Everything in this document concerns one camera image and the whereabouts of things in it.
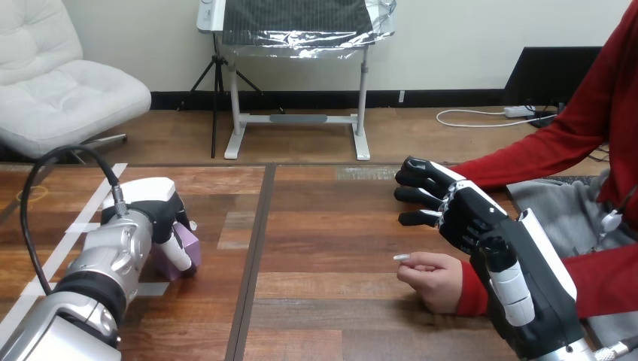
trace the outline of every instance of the robotic arm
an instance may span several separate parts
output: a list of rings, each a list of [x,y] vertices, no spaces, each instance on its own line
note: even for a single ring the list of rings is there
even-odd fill
[[[636,347],[623,340],[593,353],[576,313],[576,286],[534,213],[517,220],[472,181],[445,167],[408,158],[396,173],[401,202],[430,209],[399,215],[404,226],[438,227],[470,255],[488,292],[488,317],[519,359],[612,360]]]
[[[134,180],[113,187],[112,196],[102,204],[102,225],[87,234],[64,278],[0,350],[2,360],[121,360],[118,329],[137,295],[151,245],[182,276],[195,274],[173,229],[179,222],[192,231],[172,180]]]

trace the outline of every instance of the white stand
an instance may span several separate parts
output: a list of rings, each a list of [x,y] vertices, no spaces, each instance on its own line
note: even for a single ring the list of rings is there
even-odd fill
[[[239,93],[237,90],[237,71],[235,64],[228,67],[230,75],[230,100],[232,103],[232,123],[233,131],[228,142],[228,147],[223,157],[226,159],[237,159],[239,148],[246,131],[246,126],[250,123],[303,123],[303,124],[351,124],[354,136],[354,147],[357,152],[357,160],[370,160],[368,140],[363,121],[366,116],[366,92],[368,74],[368,48],[363,50],[363,61],[361,62],[361,82],[359,84],[359,111],[349,117],[335,117],[326,115],[249,115],[241,114],[239,108]]]

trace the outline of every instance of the white chair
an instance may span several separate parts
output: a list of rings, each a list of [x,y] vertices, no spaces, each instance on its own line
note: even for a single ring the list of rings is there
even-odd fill
[[[61,0],[0,0],[0,144],[38,158],[150,108],[139,80],[82,60]],[[124,141],[116,135],[88,143]]]

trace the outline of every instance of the white fingernail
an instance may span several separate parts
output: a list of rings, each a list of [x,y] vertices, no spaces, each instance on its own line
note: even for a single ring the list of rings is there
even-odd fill
[[[407,261],[408,259],[410,259],[410,255],[409,254],[399,254],[394,256],[394,260],[395,261]]]

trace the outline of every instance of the computer monitor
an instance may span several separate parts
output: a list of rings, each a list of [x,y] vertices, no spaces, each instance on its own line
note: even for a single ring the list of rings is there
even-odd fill
[[[505,86],[504,105],[566,105],[602,47],[525,47]]]

